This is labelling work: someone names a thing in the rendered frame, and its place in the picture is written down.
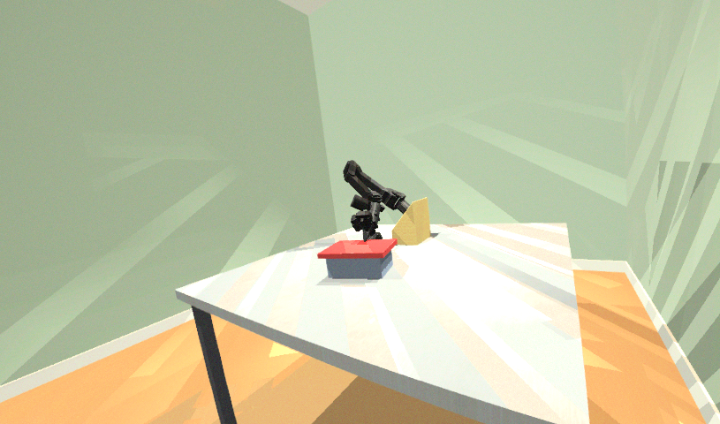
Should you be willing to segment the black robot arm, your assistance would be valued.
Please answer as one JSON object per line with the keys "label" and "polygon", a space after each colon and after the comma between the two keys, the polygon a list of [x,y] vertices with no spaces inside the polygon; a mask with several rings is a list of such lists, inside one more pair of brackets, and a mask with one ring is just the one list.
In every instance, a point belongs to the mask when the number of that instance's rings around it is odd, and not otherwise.
{"label": "black robot arm", "polygon": [[[406,197],[404,193],[398,192],[391,188],[385,188],[370,176],[365,174],[361,167],[354,161],[348,161],[344,170],[344,178],[362,197],[355,194],[351,203],[351,207],[356,208],[360,211],[363,210],[374,210],[380,214],[385,210],[385,206],[392,210],[398,209],[404,214],[411,206],[407,201],[404,200]],[[368,189],[369,188],[369,189]],[[372,191],[371,191],[371,190]],[[398,200],[399,198],[399,200]],[[398,202],[397,202],[398,201]],[[380,203],[383,203],[382,205]],[[397,202],[397,203],[396,203]],[[396,205],[395,205],[396,203]],[[361,231],[359,223],[364,220],[361,218],[359,221],[352,215],[351,223],[352,227],[356,231]]]}

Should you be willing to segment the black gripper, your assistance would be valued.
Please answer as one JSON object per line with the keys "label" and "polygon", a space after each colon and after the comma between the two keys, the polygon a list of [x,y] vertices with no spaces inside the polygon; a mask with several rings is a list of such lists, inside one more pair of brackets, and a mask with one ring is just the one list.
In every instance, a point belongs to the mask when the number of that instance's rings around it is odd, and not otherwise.
{"label": "black gripper", "polygon": [[363,241],[370,239],[383,239],[382,234],[380,232],[376,232],[375,230],[379,228],[378,221],[380,221],[380,217],[378,212],[374,210],[359,211],[356,213],[355,217],[358,221],[361,218],[364,219],[362,223],[359,223],[363,233]]}

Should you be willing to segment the red rectangular lid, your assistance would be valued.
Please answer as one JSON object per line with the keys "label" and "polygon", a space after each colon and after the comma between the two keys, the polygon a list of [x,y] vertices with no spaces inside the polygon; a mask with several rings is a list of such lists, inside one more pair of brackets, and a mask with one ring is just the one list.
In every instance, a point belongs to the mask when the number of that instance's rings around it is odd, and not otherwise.
{"label": "red rectangular lid", "polygon": [[317,259],[384,258],[397,243],[396,238],[338,241],[318,253]]}

